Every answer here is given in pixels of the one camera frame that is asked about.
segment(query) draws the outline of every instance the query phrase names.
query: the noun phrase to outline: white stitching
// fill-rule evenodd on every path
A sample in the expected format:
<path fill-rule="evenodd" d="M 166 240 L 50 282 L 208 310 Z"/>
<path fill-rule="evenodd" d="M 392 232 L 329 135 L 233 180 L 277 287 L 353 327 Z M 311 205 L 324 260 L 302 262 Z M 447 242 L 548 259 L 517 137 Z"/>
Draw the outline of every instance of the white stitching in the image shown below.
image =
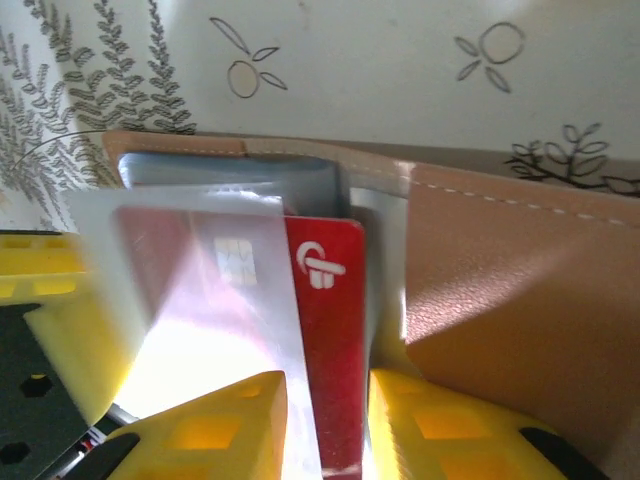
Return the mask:
<path fill-rule="evenodd" d="M 112 145 L 125 145 L 128 146 L 130 145 L 129 142 L 120 142 L 120 141 L 109 141 L 105 143 L 105 148 L 107 149 L 107 151 L 109 151 L 109 147 L 111 147 Z M 138 147 L 140 148 L 164 148 L 164 145 L 151 145 L 151 144 L 137 144 Z M 189 153 L 206 153 L 206 154 L 214 154 L 214 155 L 245 155 L 245 154 L 255 154 L 255 155 L 299 155 L 299 156 L 305 156 L 305 157 L 317 157 L 318 154 L 317 153 L 306 153 L 306 152 L 289 152 L 289 151 L 285 151 L 285 150 L 274 150 L 274 151 L 252 151 L 252 152 L 246 152 L 244 150 L 235 150 L 235 151 L 223 151 L 223 150 L 199 150 L 199 149 L 193 149 L 193 148 L 171 148 L 171 151 L 173 152 L 189 152 Z M 500 203 L 504 203 L 507 205 L 514 205 L 514 206 L 526 206 L 530 209 L 540 209 L 540 210 L 544 210 L 546 212 L 551 212 L 551 213 L 555 213 L 556 215 L 565 215 L 565 214 L 569 214 L 573 217 L 579 218 L 581 220 L 595 220 L 598 222 L 604 222 L 606 224 L 609 225 L 615 225 L 615 226 L 619 226 L 619 227 L 625 227 L 625 228 L 630 228 L 630 229 L 637 229 L 640 228 L 639 225 L 632 225 L 629 223 L 626 223 L 622 220 L 618 220 L 616 218 L 602 218 L 602 217 L 596 217 L 594 215 L 588 214 L 588 213 L 573 213 L 573 212 L 568 212 L 567 210 L 563 210 L 561 208 L 553 208 L 553 207 L 544 207 L 542 205 L 537 205 L 535 203 L 522 203 L 518 200 L 512 200 L 512 199 L 500 199 L 500 198 L 495 198 L 495 197 L 490 197 L 487 195 L 480 195 L 474 192 L 465 192 L 465 191 L 461 191 L 461 190 L 456 190 L 454 188 L 449 188 L 449 187 L 443 187 L 441 185 L 435 185 L 432 183 L 421 183 L 418 182 L 416 180 L 411 179 L 408 175 L 392 175 L 389 172 L 385 172 L 383 170 L 378 170 L 375 168 L 369 168 L 369 167 L 363 167 L 357 164 L 354 164 L 348 160 L 345 160 L 343 163 L 347 164 L 348 166 L 350 166 L 351 168 L 355 169 L 355 170 L 360 170 L 361 172 L 369 172 L 369 173 L 378 173 L 381 175 L 384 175 L 386 177 L 390 177 L 390 178 L 394 178 L 394 179 L 402 179 L 402 180 L 407 180 L 409 181 L 412 185 L 420 185 L 422 187 L 428 187 L 431 189 L 437 189 L 437 190 L 442 190 L 446 193 L 459 193 L 462 194 L 466 197 L 476 197 L 476 198 L 481 198 L 485 201 L 488 202 L 500 202 Z"/>

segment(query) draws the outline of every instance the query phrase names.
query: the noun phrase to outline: fruit drawing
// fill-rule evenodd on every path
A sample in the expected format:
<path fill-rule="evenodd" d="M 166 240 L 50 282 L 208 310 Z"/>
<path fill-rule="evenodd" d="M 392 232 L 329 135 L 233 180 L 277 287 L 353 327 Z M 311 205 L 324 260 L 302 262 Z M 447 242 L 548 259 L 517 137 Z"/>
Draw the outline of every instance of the fruit drawing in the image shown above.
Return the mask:
<path fill-rule="evenodd" d="M 456 45 L 464 53 L 475 58 L 458 72 L 456 79 L 462 81 L 480 65 L 484 65 L 484 73 L 491 84 L 504 93 L 511 93 L 509 82 L 495 65 L 504 65 L 518 57 L 524 50 L 524 40 L 524 32 L 509 22 L 491 25 L 480 35 L 477 46 L 466 38 L 455 37 Z"/>
<path fill-rule="evenodd" d="M 236 48 L 246 55 L 246 60 L 236 60 L 227 70 L 229 88 L 237 97 L 253 97 L 262 80 L 281 90 L 288 90 L 287 85 L 273 73 L 262 71 L 256 67 L 257 63 L 276 53 L 280 47 L 265 47 L 252 54 L 235 28 L 221 18 L 211 17 L 209 20 Z"/>

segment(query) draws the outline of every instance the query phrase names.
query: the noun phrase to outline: wallet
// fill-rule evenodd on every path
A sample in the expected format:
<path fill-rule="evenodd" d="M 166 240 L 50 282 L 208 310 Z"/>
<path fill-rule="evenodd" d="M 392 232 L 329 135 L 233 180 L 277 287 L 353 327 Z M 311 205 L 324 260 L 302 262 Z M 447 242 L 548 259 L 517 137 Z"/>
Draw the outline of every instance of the wallet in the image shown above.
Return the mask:
<path fill-rule="evenodd" d="M 114 167 L 128 152 L 311 156 L 339 163 L 351 187 L 408 199 L 406 320 L 383 318 L 398 328 L 376 344 L 427 380 L 548 423 L 613 478 L 640 471 L 637 200 L 302 140 L 103 139 Z"/>

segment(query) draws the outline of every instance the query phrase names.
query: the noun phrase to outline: wallpaper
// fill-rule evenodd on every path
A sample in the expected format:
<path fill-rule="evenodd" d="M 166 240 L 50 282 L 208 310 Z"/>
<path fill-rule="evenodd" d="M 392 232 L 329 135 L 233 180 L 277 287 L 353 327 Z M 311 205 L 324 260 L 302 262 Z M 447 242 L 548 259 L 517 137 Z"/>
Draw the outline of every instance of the wallpaper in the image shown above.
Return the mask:
<path fill-rule="evenodd" d="M 638 2 L 431 3 L 2 2 L 0 227 L 73 229 L 109 129 L 483 152 L 446 163 L 640 197 Z"/>

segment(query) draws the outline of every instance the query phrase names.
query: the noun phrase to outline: white logo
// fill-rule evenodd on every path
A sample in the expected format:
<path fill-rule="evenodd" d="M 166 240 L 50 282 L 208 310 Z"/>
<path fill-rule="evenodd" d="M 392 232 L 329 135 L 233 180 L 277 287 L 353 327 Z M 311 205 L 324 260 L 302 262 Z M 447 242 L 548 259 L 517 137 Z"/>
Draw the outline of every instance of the white logo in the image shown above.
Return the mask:
<path fill-rule="evenodd" d="M 320 258 L 307 257 L 311 251 L 316 252 Z M 333 287 L 335 275 L 344 275 L 347 271 L 343 265 L 327 262 L 324 258 L 324 248 L 318 242 L 304 242 L 296 253 L 300 269 L 305 275 L 309 275 L 311 286 L 318 290 Z"/>

